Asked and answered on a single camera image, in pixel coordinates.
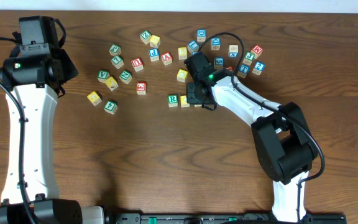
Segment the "yellow O block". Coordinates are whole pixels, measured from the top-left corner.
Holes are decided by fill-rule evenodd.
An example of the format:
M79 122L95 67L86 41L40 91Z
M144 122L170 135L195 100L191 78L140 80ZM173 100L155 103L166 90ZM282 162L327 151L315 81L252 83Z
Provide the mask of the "yellow O block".
M181 95L180 96L180 104L182 108L188 108L190 107L190 104L187 102L187 97L186 95Z
M177 80L179 82L185 83L187 76L188 76L188 72L186 70L179 69L177 73Z

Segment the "green R block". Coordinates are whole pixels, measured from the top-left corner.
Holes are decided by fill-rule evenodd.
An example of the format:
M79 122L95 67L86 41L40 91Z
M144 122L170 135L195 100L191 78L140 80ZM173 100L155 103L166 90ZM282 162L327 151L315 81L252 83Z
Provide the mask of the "green R block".
M169 107L177 107L178 106L178 96L177 95L169 95L168 96L168 106Z

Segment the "yellow G block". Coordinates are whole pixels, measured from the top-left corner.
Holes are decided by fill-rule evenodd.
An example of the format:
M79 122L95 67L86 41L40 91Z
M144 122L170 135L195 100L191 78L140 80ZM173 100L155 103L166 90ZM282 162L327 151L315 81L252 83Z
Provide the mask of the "yellow G block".
M98 105L102 102L102 97L98 91L92 91L88 96L87 99L93 104L93 106Z

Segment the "green 4 block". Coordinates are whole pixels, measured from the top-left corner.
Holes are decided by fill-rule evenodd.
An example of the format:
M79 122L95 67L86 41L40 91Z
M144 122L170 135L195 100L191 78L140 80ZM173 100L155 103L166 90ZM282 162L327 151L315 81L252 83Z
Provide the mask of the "green 4 block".
M104 110L107 113L115 114L117 111L117 104L113 101L107 101L107 103L104 106Z

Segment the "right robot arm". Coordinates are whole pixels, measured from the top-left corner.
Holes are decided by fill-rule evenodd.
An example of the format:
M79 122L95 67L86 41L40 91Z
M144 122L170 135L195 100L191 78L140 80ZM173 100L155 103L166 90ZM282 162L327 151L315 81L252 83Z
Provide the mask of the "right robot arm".
M187 85L187 102L207 110L222 106L250 126L258 161L273 181L274 218L302 222L306 217L304 187L311 180L313 161L323 154L300 107L263 98L241 83L234 72L216 70L202 52L184 64L193 79Z

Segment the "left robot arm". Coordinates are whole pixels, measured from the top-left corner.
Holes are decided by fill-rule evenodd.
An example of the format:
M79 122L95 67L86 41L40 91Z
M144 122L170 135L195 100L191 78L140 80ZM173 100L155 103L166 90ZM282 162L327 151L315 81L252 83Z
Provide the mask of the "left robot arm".
M53 164L53 119L63 85L78 71L63 49L63 25L22 17L15 47L0 68L10 117L9 165L0 223L111 223L103 207L60 198Z

